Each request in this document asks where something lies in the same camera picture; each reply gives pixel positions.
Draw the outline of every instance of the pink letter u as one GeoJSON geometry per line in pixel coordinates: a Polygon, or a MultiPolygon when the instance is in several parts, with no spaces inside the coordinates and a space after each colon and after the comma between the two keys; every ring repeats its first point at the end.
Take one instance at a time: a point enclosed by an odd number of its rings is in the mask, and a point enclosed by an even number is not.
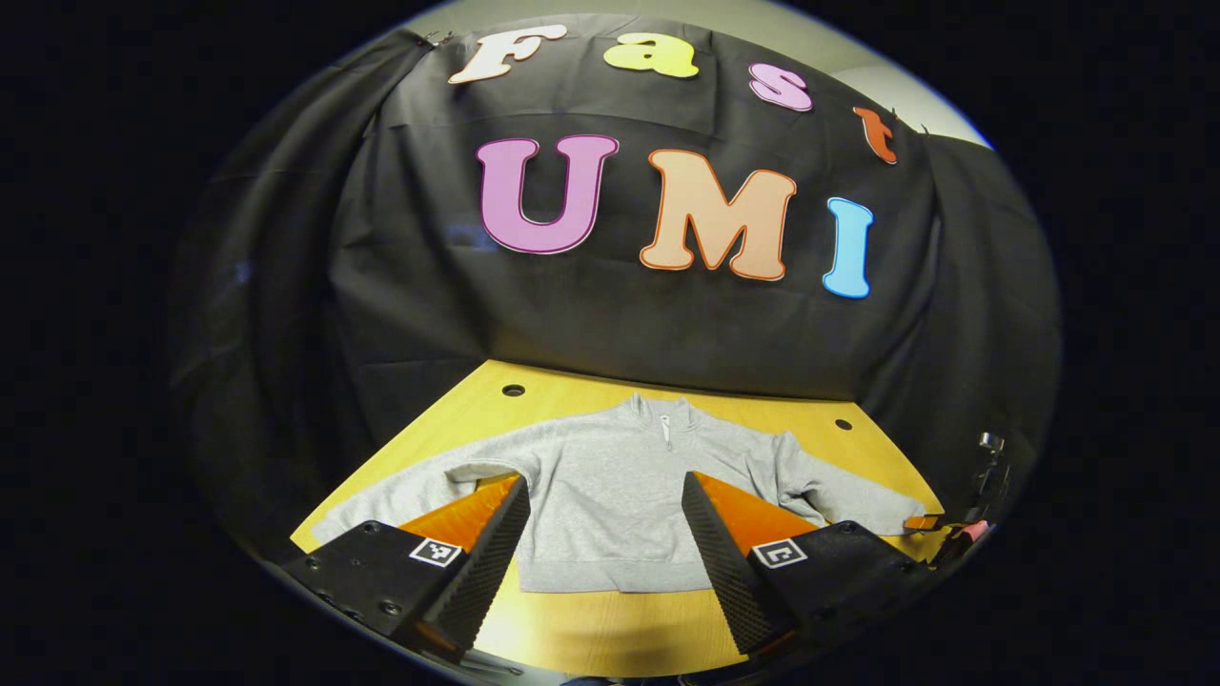
{"type": "Polygon", "coordinates": [[[500,245],[549,255],[576,248],[593,231],[601,167],[619,151],[619,142],[606,135],[569,135],[555,149],[567,157],[567,188],[564,214],[550,223],[529,221],[521,211],[526,162],[538,154],[538,142],[506,138],[478,149],[483,162],[483,227],[500,245]]]}

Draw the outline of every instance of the sweatshirt sleeve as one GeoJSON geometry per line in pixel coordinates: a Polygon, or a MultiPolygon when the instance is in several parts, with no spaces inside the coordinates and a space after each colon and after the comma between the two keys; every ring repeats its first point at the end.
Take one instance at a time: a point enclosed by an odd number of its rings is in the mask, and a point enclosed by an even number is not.
{"type": "Polygon", "coordinates": [[[431,457],[351,496],[312,530],[326,544],[353,526],[377,520],[401,526],[475,492],[479,478],[517,472],[531,492],[551,464],[559,442],[553,422],[540,422],[431,457]]]}
{"type": "Polygon", "coordinates": [[[877,536],[900,536],[906,518],[927,511],[914,498],[810,455],[791,432],[773,436],[771,448],[780,505],[814,525],[850,520],[877,536]]]}

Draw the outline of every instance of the sweatshirt cuff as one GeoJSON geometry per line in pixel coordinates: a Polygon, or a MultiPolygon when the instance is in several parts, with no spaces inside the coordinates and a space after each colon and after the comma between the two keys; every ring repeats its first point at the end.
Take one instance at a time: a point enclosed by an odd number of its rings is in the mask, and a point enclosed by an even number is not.
{"type": "Polygon", "coordinates": [[[348,529],[350,527],[345,527],[334,520],[325,519],[320,524],[315,525],[314,529],[310,530],[310,533],[314,535],[314,538],[317,540],[320,546],[326,546],[346,532],[348,529]]]}
{"type": "Polygon", "coordinates": [[[911,505],[910,508],[908,508],[906,514],[900,516],[893,524],[886,522],[887,524],[886,533],[882,533],[880,531],[875,531],[874,533],[876,533],[877,536],[909,536],[911,533],[915,533],[915,531],[906,529],[906,520],[913,516],[924,516],[926,514],[927,514],[927,507],[924,503],[920,503],[919,500],[911,500],[911,505]]]}

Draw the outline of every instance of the zipper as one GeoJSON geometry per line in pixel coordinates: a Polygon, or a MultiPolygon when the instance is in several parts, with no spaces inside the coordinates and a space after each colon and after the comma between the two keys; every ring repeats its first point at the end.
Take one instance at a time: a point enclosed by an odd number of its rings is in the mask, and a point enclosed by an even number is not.
{"type": "Polygon", "coordinates": [[[661,415],[661,431],[665,432],[665,447],[672,450],[673,443],[670,443],[670,415],[661,415]]]}

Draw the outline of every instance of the blue letter i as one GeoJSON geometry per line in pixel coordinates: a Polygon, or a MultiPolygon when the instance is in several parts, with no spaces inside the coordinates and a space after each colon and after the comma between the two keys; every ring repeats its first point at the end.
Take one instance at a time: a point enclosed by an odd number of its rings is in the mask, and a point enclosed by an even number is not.
{"type": "Polygon", "coordinates": [[[822,286],[836,295],[864,298],[869,282],[864,280],[864,250],[872,212],[843,198],[826,201],[834,215],[834,264],[822,277],[822,286]]]}

